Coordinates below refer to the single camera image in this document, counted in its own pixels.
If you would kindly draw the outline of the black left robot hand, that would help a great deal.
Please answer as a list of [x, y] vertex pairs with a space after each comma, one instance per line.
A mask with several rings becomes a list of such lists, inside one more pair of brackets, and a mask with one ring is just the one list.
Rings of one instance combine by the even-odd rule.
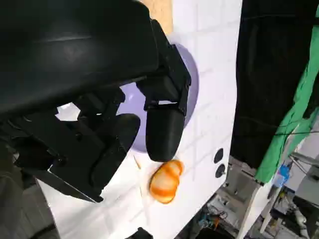
[[151, 160], [172, 160], [191, 76], [138, 0], [0, 3], [0, 139], [17, 167], [59, 192], [101, 202], [141, 121], [119, 114], [121, 86], [145, 97]]

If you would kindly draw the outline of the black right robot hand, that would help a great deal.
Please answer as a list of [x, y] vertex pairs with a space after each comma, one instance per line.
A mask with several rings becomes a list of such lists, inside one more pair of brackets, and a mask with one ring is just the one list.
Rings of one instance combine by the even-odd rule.
[[138, 230], [127, 239], [153, 239], [153, 236], [142, 227], [139, 227]]

